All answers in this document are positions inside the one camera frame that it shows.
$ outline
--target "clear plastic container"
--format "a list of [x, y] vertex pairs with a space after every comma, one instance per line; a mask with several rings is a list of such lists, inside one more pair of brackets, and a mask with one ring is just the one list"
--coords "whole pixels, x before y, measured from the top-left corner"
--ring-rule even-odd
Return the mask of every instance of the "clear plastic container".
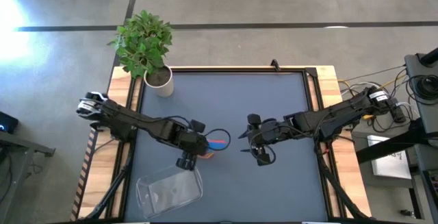
[[203, 196], [198, 169], [170, 166], [137, 181], [138, 205], [147, 219], [192, 203]]

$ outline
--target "black metal frame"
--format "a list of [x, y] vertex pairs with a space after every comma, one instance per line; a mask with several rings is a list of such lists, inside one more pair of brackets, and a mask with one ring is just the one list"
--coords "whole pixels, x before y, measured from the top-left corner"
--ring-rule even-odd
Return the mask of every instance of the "black metal frame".
[[[313, 85], [315, 87], [315, 95], [318, 102], [318, 109], [322, 109], [323, 103], [322, 103], [322, 94], [320, 90], [320, 85], [318, 81], [318, 74], [316, 71], [316, 68], [281, 68], [280, 70], [274, 68], [274, 67], [265, 67], [265, 68], [257, 68], [257, 67], [206, 67], [206, 68], [197, 68], [197, 67], [186, 67], [186, 68], [175, 68], [172, 69], [173, 73], [300, 73], [302, 75], [302, 81], [305, 86], [305, 96], [307, 100], [307, 107], [309, 110], [313, 109], [313, 101], [311, 98], [310, 93], [310, 85], [308, 76], [312, 77]], [[128, 99], [127, 99], [127, 107], [131, 107], [132, 102], [132, 96], [135, 89], [135, 80], [131, 80], [130, 87], [129, 87], [129, 93], [128, 93]], [[143, 96], [145, 94], [146, 88], [143, 81], [140, 83], [140, 94], [138, 97], [138, 104], [136, 107], [136, 112], [139, 112], [142, 107], [142, 100]], [[136, 147], [136, 141], [131, 141], [131, 148], [135, 150]], [[120, 165], [121, 165], [121, 159], [123, 154], [123, 145], [120, 145], [117, 151], [116, 161], [114, 165], [114, 172], [113, 172], [113, 178], [115, 175], [118, 174]], [[339, 175], [337, 174], [337, 168], [335, 163], [335, 158], [333, 154], [333, 150], [331, 149], [331, 152], [328, 154], [328, 158], [330, 161], [330, 170], [333, 172], [336, 179], [339, 180]], [[107, 209], [109, 211], [106, 212], [105, 218], [117, 218], [119, 221], [123, 222], [123, 219], [125, 218], [125, 208], [126, 208], [126, 202], [127, 202], [127, 196], [129, 191], [129, 180], [131, 178], [131, 169], [128, 171], [127, 178], [125, 179], [125, 183], [123, 184], [123, 191], [122, 191], [122, 198], [120, 202], [120, 209], [118, 217], [112, 217], [112, 208], [114, 202], [111, 202]], [[333, 207], [331, 205], [331, 199], [329, 194], [329, 188], [328, 188], [328, 182], [326, 178], [323, 176], [323, 174], [320, 172], [320, 180], [321, 180], [321, 187], [322, 187], [322, 194], [324, 195], [324, 203], [326, 206], [326, 213], [327, 217], [331, 218], [333, 217]], [[339, 206], [339, 213], [341, 214], [341, 217], [346, 217], [346, 211], [345, 207], [339, 197], [337, 197], [337, 203]]]

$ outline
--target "gray floor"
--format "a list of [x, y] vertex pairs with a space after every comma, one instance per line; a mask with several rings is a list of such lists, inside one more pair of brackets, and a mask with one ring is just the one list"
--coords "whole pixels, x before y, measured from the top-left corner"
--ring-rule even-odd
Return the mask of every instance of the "gray floor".
[[[122, 24], [128, 4], [2, 1], [2, 11], [9, 11], [0, 18], [5, 29]], [[433, 21], [438, 0], [137, 0], [135, 12], [143, 9], [171, 23]], [[88, 122], [75, 115], [75, 108], [85, 92], [107, 89], [114, 51], [106, 43], [114, 32], [2, 33], [0, 110], [20, 120], [20, 136], [57, 148], [50, 160], [36, 158], [44, 172], [26, 181], [10, 222], [68, 220], [89, 132]], [[404, 55], [428, 52], [437, 41], [438, 27], [175, 31], [168, 59], [172, 65], [266, 65], [276, 58], [284, 65], [335, 65], [338, 77], [345, 79], [399, 66]], [[352, 83], [384, 83], [397, 72]], [[407, 100], [403, 90], [397, 98]], [[396, 212], [411, 209], [405, 190], [367, 186], [367, 194], [378, 219], [412, 221]]]

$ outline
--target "table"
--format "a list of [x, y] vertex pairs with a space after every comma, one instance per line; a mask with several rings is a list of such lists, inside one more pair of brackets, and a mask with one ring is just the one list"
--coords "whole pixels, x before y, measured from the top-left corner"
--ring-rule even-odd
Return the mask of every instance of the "table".
[[[309, 82], [309, 94], [312, 100], [314, 110], [318, 109], [318, 89], [320, 90], [321, 101], [324, 106], [339, 103], [342, 98], [337, 85], [337, 78], [333, 66], [282, 66], [281, 69], [304, 69], [307, 68], [307, 81]], [[249, 69], [265, 69], [273, 71], [273, 66], [176, 66], [174, 71], [183, 69], [239, 69], [249, 71]], [[120, 104], [129, 104], [131, 109], [136, 110], [138, 107], [138, 97], [142, 96], [140, 90], [141, 80], [137, 79], [131, 83], [131, 78], [128, 73], [125, 73], [120, 67], [114, 68], [112, 74], [108, 95], [114, 101]], [[129, 89], [133, 89], [132, 95], [128, 95]], [[118, 171], [117, 162], [123, 162], [126, 159], [127, 147], [129, 144], [117, 144], [115, 142], [108, 144], [95, 155], [92, 151], [96, 146], [102, 145], [110, 138], [109, 132], [100, 132], [97, 136], [97, 131], [90, 132], [88, 148], [83, 162], [81, 175], [79, 178], [77, 194], [74, 200], [74, 206], [71, 220], [78, 217], [86, 216], [92, 211], [95, 205], [101, 200], [106, 190], [110, 186], [114, 172]], [[348, 132], [343, 132], [343, 136], [349, 137]], [[357, 163], [354, 145], [344, 139], [337, 139], [333, 143], [332, 152], [334, 160], [326, 158], [326, 163], [336, 165], [339, 181], [344, 190], [355, 202], [359, 209], [367, 215], [370, 215], [370, 208], [363, 186], [359, 165]], [[114, 204], [110, 206], [110, 211], [106, 210], [102, 217], [119, 216], [124, 208], [123, 203], [123, 186], [121, 184], [116, 193]], [[343, 208], [338, 208], [338, 201], [333, 189], [328, 186], [329, 204], [331, 205], [330, 212], [333, 216], [341, 216]]]

